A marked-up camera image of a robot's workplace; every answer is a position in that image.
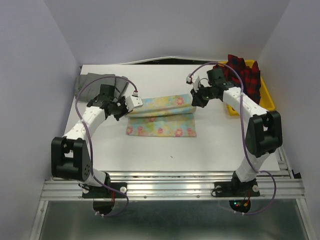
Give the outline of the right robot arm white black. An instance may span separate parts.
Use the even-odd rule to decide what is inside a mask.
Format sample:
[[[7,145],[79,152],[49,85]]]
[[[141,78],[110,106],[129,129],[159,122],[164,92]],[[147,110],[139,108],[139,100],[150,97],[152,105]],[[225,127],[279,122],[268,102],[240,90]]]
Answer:
[[[260,196],[257,175],[270,154],[283,144],[281,115],[268,111],[244,93],[241,83],[225,78],[221,68],[207,71],[208,86],[193,73],[186,78],[192,85],[192,106],[204,108],[210,100],[219,99],[240,116],[244,159],[230,181],[216,181],[212,195],[216,198]]]

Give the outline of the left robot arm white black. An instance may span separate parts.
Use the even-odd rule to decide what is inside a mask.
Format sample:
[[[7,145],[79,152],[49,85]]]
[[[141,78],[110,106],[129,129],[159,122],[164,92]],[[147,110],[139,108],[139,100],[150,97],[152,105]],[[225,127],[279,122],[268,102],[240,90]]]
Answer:
[[[83,114],[78,109],[77,99],[78,122],[62,137],[55,137],[51,142],[51,174],[94,187],[100,197],[108,196],[111,191],[120,191],[111,187],[108,173],[93,167],[92,136],[109,116],[119,121],[132,112],[135,108],[133,102],[137,99],[136,96],[123,95],[117,98],[115,90],[115,86],[102,84],[99,94],[87,103]]]

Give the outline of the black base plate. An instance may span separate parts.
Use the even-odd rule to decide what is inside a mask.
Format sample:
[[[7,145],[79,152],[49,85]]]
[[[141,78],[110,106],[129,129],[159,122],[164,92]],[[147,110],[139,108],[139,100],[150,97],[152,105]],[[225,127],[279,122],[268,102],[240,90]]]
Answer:
[[[127,192],[126,182],[111,182],[110,187],[115,191],[109,190],[104,186],[90,186],[80,183],[78,185],[82,188],[83,199],[124,199]]]
[[[246,184],[241,182],[236,185],[227,181],[219,181],[214,183],[214,188],[211,195],[216,198],[244,198],[244,197],[259,197],[260,191],[254,191],[253,187],[257,184]]]

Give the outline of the pastel floral skirt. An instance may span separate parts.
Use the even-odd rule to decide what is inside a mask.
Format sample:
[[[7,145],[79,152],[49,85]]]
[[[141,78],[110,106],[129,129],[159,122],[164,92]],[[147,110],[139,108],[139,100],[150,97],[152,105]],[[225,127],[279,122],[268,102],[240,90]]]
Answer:
[[[188,137],[197,136],[195,116],[189,93],[144,98],[143,106],[131,112],[126,134],[138,137]]]

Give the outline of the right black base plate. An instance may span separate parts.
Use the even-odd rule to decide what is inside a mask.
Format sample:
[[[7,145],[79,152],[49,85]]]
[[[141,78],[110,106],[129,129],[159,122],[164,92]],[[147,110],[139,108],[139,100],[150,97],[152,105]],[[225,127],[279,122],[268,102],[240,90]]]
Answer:
[[[260,191],[254,191],[253,187],[257,184],[246,184],[241,182],[236,185],[227,181],[219,181],[214,183],[214,188],[211,195],[216,198],[244,198],[244,197],[259,197]]]

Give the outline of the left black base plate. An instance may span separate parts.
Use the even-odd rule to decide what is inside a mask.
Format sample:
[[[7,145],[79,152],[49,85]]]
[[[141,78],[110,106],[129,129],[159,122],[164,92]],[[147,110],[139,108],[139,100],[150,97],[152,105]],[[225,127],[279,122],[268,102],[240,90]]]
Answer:
[[[124,199],[127,192],[126,182],[111,182],[110,187],[115,191],[109,190],[104,186],[90,186],[80,183],[78,185],[82,188],[83,199]]]

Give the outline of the red black plaid skirt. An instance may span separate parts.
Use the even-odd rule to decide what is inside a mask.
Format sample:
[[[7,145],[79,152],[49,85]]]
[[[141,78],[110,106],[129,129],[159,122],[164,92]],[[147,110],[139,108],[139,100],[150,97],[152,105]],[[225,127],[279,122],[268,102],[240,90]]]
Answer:
[[[254,61],[253,65],[247,66],[243,58],[229,54],[226,65],[233,68],[240,76],[243,83],[244,93],[251,98],[256,104],[260,103],[261,94],[261,71],[258,66],[258,62]],[[223,65],[215,65],[214,69],[221,69],[225,79],[228,82],[232,82],[235,86],[240,87],[240,81],[236,77],[235,73]]]

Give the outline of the aluminium rail frame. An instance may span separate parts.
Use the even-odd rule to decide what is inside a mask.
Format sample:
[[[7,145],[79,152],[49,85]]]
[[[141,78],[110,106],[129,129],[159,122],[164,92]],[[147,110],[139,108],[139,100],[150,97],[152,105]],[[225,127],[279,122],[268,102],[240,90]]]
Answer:
[[[300,178],[282,149],[271,207],[252,216],[231,212],[229,201],[211,195],[213,183],[231,172],[112,172],[126,182],[129,205],[118,217],[95,216],[92,200],[74,181],[44,183],[32,240],[314,240]]]

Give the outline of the grey pleated skirt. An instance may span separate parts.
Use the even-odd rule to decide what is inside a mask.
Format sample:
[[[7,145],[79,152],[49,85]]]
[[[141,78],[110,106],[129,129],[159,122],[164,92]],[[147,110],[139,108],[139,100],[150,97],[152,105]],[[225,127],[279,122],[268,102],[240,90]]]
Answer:
[[[101,85],[114,86],[114,96],[118,99],[125,93],[129,83],[115,74],[81,74],[75,80],[74,97],[77,98],[82,91],[78,100],[88,103],[100,93]]]

